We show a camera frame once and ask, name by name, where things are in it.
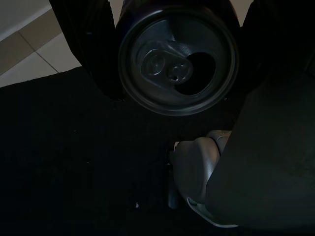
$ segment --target black upholstery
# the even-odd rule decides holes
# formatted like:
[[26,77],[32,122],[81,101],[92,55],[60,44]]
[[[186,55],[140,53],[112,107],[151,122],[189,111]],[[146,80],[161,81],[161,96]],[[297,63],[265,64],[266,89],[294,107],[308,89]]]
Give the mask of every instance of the black upholstery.
[[311,231],[314,133],[314,77],[279,68],[247,98],[208,181],[208,211],[249,228]]

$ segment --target black fabric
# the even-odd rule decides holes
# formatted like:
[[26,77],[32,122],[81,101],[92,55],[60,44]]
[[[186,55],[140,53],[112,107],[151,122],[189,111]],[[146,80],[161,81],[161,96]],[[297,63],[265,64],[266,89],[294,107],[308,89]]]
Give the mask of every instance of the black fabric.
[[163,200],[169,140],[231,129],[242,101],[164,117],[108,99],[83,68],[1,88],[0,234],[250,234]]
[[122,100],[118,47],[107,0],[50,0],[69,48],[107,96]]
[[244,227],[315,232],[314,105],[314,77],[284,65],[250,94],[207,184],[211,213]]

